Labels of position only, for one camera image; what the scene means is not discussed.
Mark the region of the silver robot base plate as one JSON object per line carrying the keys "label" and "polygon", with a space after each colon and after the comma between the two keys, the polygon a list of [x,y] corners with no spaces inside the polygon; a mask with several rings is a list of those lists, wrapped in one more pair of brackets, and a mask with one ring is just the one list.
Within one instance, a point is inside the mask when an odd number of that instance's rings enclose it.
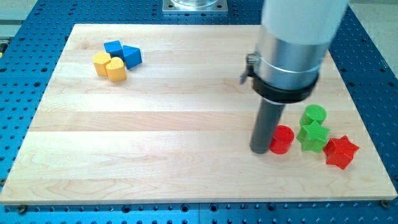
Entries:
{"label": "silver robot base plate", "polygon": [[178,12],[228,12],[227,0],[162,0],[162,11]]}

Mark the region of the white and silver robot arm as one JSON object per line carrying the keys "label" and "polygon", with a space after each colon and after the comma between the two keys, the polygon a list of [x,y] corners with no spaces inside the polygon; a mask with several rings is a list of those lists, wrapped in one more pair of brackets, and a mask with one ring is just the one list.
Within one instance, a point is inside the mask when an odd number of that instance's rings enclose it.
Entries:
{"label": "white and silver robot arm", "polygon": [[275,103],[309,97],[318,71],[348,7],[348,0],[265,0],[254,53],[246,57],[244,83]]}

